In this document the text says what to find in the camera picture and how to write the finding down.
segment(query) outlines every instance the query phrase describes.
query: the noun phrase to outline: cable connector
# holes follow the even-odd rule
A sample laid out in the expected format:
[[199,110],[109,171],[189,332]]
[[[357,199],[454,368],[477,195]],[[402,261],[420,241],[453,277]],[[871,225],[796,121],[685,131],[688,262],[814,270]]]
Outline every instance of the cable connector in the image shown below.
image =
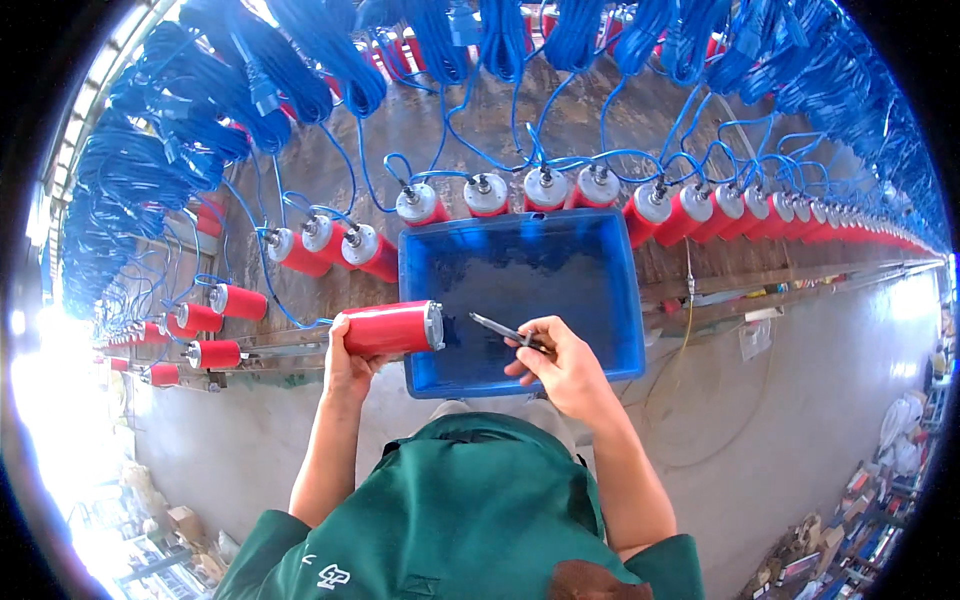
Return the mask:
[[147,106],[147,110],[158,117],[176,121],[189,118],[191,105],[193,105],[193,100],[188,98],[181,98],[170,93],[160,93]]
[[250,81],[250,101],[260,116],[265,117],[280,108],[276,84],[254,60],[247,63],[247,79]]
[[450,21],[450,38],[454,46],[475,46],[481,42],[480,23],[473,18],[473,7],[467,0],[452,0],[446,12]]

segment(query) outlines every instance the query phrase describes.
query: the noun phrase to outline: person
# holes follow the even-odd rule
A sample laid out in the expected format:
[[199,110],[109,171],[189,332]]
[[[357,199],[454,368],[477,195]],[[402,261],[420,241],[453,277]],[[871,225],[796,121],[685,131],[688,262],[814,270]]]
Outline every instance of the person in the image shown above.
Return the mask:
[[944,345],[937,344],[936,350],[930,353],[926,359],[926,370],[924,371],[924,394],[930,395],[933,388],[933,381],[942,381],[947,374],[947,356],[944,354]]
[[454,401],[387,444],[354,489],[360,408],[387,357],[350,356],[348,330],[345,315],[329,330],[289,512],[259,518],[216,598],[704,597],[694,539],[678,535],[630,419],[560,318],[522,325],[550,353],[518,348],[504,372],[538,379],[556,410],[590,429],[595,480],[540,427]]

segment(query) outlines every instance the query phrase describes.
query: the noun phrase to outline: wooden board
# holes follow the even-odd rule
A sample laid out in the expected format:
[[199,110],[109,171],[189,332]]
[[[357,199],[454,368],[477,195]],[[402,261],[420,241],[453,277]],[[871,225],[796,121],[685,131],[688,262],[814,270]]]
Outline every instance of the wooden board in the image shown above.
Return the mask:
[[[543,102],[565,78],[541,59],[534,59],[519,88],[517,98],[516,121],[518,123],[519,142],[524,152],[531,147],[529,135],[523,123],[536,124]],[[425,84],[435,84],[427,76],[420,76]],[[549,110],[541,133],[543,147],[549,157],[594,155],[600,152],[599,113],[610,92],[619,84],[620,75],[612,62],[606,57],[600,59],[589,72],[578,76],[557,97]],[[463,100],[464,88],[451,87],[445,94],[445,106],[450,109]],[[514,87],[503,84],[486,73],[479,78],[471,91],[467,108],[451,118],[453,128],[470,143],[493,155],[507,164],[519,163],[510,128],[511,99]],[[623,90],[614,99],[606,118],[607,148],[635,148],[658,155],[663,140],[669,134],[681,106],[690,90],[670,83],[649,69],[639,76],[631,78]],[[692,121],[692,113],[699,104],[701,92],[687,118],[681,123],[669,145],[667,152],[679,149],[678,141]],[[758,118],[770,111],[766,102],[753,107],[744,107],[735,98],[726,102],[711,100],[700,116],[699,126],[684,143],[695,156],[701,156],[712,139],[715,139],[719,124],[731,120],[731,112],[739,118]],[[343,145],[354,165],[357,197],[351,216],[358,222],[367,223],[396,241],[397,235],[405,227],[394,214],[377,210],[363,181],[358,153],[357,122],[343,107],[336,108],[334,115],[326,123],[330,133]],[[763,137],[765,125],[747,126],[741,131],[735,127],[724,130],[724,140],[732,147],[738,157],[752,156]],[[783,117],[775,123],[772,140],[779,140],[787,132],[809,131],[802,117]],[[426,170],[442,133],[442,120],[439,98],[422,90],[398,84],[388,85],[388,97],[381,108],[363,123],[364,146],[367,157],[368,174],[372,190],[379,202],[392,207],[400,186],[382,166],[384,155],[400,152],[410,160],[415,172]],[[809,139],[791,140],[785,144],[785,150],[793,150],[809,143]],[[771,150],[775,142],[767,146]],[[832,152],[825,144],[818,148],[815,156],[829,161]],[[265,206],[267,218],[272,226],[280,223],[279,198],[276,175],[272,159],[258,155],[260,177],[252,168],[250,161],[238,165],[233,174],[236,186],[251,206],[252,212],[259,218],[257,208],[257,183],[259,196]],[[346,163],[326,137],[324,130],[317,126],[294,126],[291,141],[278,158],[283,185],[286,190],[301,192],[315,204],[326,204],[341,210],[350,205],[351,185]],[[848,176],[856,173],[859,162],[850,156],[841,155],[834,169]],[[630,177],[642,177],[654,172],[649,162],[633,158],[615,158],[612,165],[616,172]],[[773,175],[774,167],[767,169]],[[437,162],[438,169],[462,170],[469,173],[492,171],[490,164],[452,136],[447,137],[443,153]],[[668,178],[676,178],[687,169],[679,161],[667,173]],[[732,168],[723,153],[714,152],[706,166],[709,177],[720,179],[727,177]],[[522,177],[526,171],[504,174],[511,186],[513,197],[511,210],[521,210]],[[813,178],[815,173],[804,169],[804,178]],[[434,178],[430,181],[439,193],[450,215],[454,219],[467,218],[467,208],[462,202],[463,180],[457,178]],[[620,204],[627,200],[633,185],[624,186]],[[295,210],[287,211],[288,226],[298,229],[303,215]],[[230,238],[227,245],[227,261],[221,261],[221,275],[229,273],[233,281],[242,287],[253,289],[268,297],[263,268],[260,264],[259,249],[252,226],[245,212],[239,209],[235,201],[228,205],[228,230]],[[850,245],[830,242],[820,245],[805,245],[800,242],[748,242],[745,238],[723,242],[713,240],[701,246],[690,243],[690,262],[693,274],[697,278],[718,278],[744,276],[771,271],[788,272],[819,267],[823,265],[859,264],[874,261],[890,261],[903,258],[896,249]],[[646,286],[681,284],[686,277],[685,243],[671,248],[662,248],[650,242],[635,253],[636,270],[640,282],[641,294]],[[360,271],[347,272],[334,267],[320,278],[312,278],[295,273],[276,264],[268,265],[268,272],[274,285],[276,296],[288,311],[303,324],[312,324],[318,318],[332,318],[339,311],[354,306],[369,306],[397,300],[395,285],[383,283]],[[223,332],[218,337],[235,339],[242,336],[268,334],[293,328],[294,325],[277,307],[271,303],[263,321],[252,324],[242,320],[228,319]]]

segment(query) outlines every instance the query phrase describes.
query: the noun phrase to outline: blue plastic tray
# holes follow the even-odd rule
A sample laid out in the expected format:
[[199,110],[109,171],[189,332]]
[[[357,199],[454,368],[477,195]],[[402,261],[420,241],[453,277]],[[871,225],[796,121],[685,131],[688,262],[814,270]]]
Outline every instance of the blue plastic tray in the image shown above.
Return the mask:
[[643,375],[636,270],[620,211],[580,208],[408,228],[398,249],[400,300],[444,305],[446,348],[404,359],[410,396],[542,390],[503,374],[514,350],[470,311],[512,328],[559,315],[590,344],[609,380]]

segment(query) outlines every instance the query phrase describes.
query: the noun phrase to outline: white plastic bag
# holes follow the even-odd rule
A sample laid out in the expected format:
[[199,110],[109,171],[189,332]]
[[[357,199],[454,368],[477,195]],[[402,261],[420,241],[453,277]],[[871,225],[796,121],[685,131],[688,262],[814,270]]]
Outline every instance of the white plastic bag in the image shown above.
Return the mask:
[[886,450],[898,435],[909,433],[924,415],[924,406],[912,395],[894,400],[880,425],[880,452]]

